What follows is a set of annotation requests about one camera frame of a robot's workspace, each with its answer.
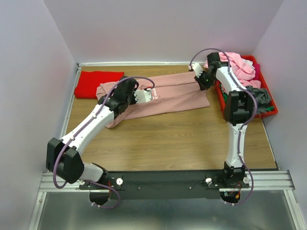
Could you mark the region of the dusty pink graphic t-shirt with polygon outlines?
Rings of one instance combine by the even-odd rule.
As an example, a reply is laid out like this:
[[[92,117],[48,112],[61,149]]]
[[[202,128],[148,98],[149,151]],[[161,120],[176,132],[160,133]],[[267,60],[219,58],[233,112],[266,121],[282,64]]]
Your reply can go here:
[[[151,77],[155,83],[151,90],[153,99],[128,106],[107,128],[123,120],[209,107],[206,91],[200,90],[194,77],[192,72]]]

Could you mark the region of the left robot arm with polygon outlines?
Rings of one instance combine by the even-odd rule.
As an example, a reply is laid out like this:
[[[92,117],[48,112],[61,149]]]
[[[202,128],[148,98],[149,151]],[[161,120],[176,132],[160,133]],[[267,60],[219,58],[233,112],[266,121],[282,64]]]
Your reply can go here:
[[[93,111],[70,133],[47,144],[46,168],[53,173],[53,183],[62,189],[67,183],[90,181],[95,189],[106,185],[105,169],[94,163],[83,162],[81,155],[93,138],[125,112],[137,97],[139,83],[133,77],[123,77],[101,96]]]

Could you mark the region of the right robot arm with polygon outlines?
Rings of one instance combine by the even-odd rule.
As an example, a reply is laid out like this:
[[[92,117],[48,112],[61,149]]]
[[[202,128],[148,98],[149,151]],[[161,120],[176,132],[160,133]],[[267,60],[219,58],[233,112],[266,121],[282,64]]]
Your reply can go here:
[[[248,123],[257,112],[254,96],[239,82],[230,66],[230,60],[222,62],[219,53],[207,56],[208,69],[190,62],[189,70],[195,73],[200,90],[207,90],[219,81],[227,93],[224,119],[228,125],[228,154],[221,175],[214,181],[222,187],[233,187],[245,177],[244,143]]]

